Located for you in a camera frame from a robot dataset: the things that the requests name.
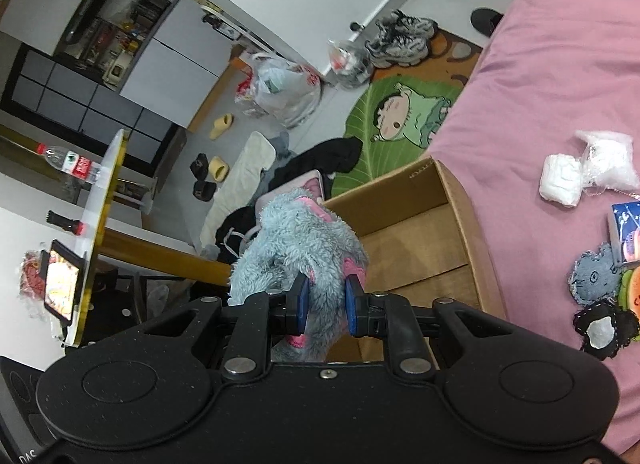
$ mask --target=green rug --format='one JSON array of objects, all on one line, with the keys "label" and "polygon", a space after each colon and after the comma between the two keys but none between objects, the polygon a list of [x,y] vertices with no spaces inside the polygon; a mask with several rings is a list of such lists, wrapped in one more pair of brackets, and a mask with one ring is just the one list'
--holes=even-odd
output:
[{"label": "green rug", "polygon": [[360,160],[349,173],[337,174],[332,196],[420,157],[462,92],[462,86],[457,85],[423,81],[413,76],[390,76],[373,82],[346,122],[344,136],[355,136],[362,141]]}]

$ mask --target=white cabinet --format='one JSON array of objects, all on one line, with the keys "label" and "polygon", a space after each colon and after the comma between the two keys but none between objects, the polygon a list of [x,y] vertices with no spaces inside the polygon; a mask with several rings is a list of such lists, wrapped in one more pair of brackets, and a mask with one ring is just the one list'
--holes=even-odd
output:
[{"label": "white cabinet", "polygon": [[154,38],[220,76],[229,63],[233,44],[204,23],[204,15],[195,0],[179,0]]},{"label": "white cabinet", "polygon": [[0,31],[52,55],[82,0],[11,0]]},{"label": "white cabinet", "polygon": [[205,68],[151,39],[120,95],[186,128],[217,80]]}]

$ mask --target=white table top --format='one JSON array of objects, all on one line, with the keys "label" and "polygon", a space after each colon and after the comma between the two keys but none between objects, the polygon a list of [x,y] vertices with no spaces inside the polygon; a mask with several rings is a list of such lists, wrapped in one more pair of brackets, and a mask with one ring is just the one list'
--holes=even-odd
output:
[{"label": "white table top", "polygon": [[96,248],[102,244],[104,227],[113,199],[118,169],[124,161],[126,144],[125,131],[121,129],[113,137],[102,158],[98,178],[91,187],[80,219],[84,224],[84,229],[82,234],[76,237],[74,252],[84,258],[86,270],[84,271],[84,282],[82,282],[82,294],[79,303],[74,306],[71,325],[66,330],[65,343],[70,346],[78,346],[82,338],[84,321],[91,300],[91,290],[94,285],[95,263],[98,255]]}]

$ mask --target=pink bed sheet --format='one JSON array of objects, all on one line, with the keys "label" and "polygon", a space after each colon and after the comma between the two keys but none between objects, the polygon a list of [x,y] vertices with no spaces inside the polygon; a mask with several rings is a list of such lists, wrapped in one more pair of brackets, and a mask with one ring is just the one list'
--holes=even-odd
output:
[{"label": "pink bed sheet", "polygon": [[[575,348],[568,274],[608,240],[609,206],[631,200],[540,198],[545,157],[579,156],[578,129],[630,134],[640,171],[640,0],[515,0],[428,152],[474,204],[509,320]],[[623,452],[640,439],[640,342],[606,365],[621,400],[604,442]]]}]

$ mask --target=blue plush toy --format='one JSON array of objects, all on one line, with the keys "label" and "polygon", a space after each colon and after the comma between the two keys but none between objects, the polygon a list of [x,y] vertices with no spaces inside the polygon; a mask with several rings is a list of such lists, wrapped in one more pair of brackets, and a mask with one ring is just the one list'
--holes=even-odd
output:
[{"label": "blue plush toy", "polygon": [[611,245],[604,243],[600,252],[587,251],[574,263],[569,290],[580,305],[591,305],[604,298],[615,298],[620,290],[622,271],[613,261]]},{"label": "blue plush toy", "polygon": [[229,305],[269,289],[289,290],[299,272],[310,281],[305,333],[286,336],[271,359],[323,362],[329,348],[347,332],[344,279],[356,274],[364,287],[369,263],[362,244],[337,215],[296,189],[277,196],[260,214],[262,228],[234,264]]}]

